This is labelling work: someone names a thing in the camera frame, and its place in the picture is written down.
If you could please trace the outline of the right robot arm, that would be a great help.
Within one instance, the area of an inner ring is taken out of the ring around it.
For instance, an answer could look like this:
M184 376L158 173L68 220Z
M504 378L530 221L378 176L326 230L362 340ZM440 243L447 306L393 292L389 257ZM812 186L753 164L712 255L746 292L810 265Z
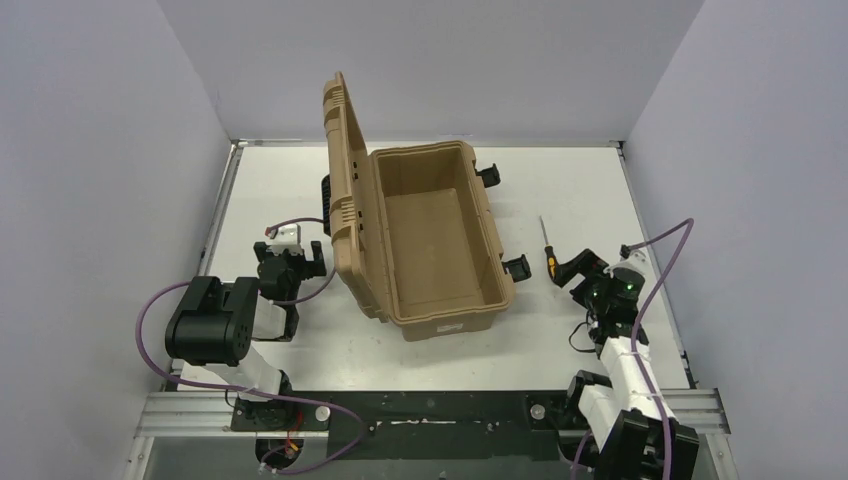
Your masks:
M570 294L586 311L592 352L604 368L601 374L579 371L563 401L565 419L589 428L572 464L584 464L596 479L692 478L698 434L677 419L659 389L641 326L646 257L624 252L611 265L585 249L561 263L552 246L544 251L555 285L581 279Z

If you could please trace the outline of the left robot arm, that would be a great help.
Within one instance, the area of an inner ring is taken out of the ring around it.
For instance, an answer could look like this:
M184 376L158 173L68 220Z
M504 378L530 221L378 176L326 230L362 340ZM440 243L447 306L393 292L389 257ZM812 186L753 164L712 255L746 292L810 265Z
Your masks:
M296 335L302 283L327 274L321 243L310 248L306 256L296 243L257 242L256 276L232 283L194 277L165 330L169 356L218 375L237 395L237 418L264 430L295 426L301 410L286 396L292 391L287 374L253 344L289 342Z

